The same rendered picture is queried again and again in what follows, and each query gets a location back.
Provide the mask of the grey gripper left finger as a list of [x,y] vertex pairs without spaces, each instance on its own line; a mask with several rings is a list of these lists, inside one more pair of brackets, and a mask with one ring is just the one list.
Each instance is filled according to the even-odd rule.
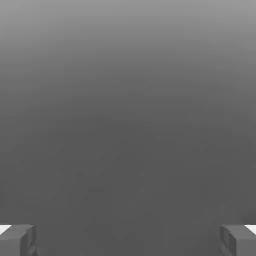
[[37,227],[0,224],[0,256],[38,256]]

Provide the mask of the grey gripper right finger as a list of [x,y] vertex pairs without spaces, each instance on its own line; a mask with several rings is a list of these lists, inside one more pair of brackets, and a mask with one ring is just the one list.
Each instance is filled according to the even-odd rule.
[[256,224],[221,225],[222,256],[256,256]]

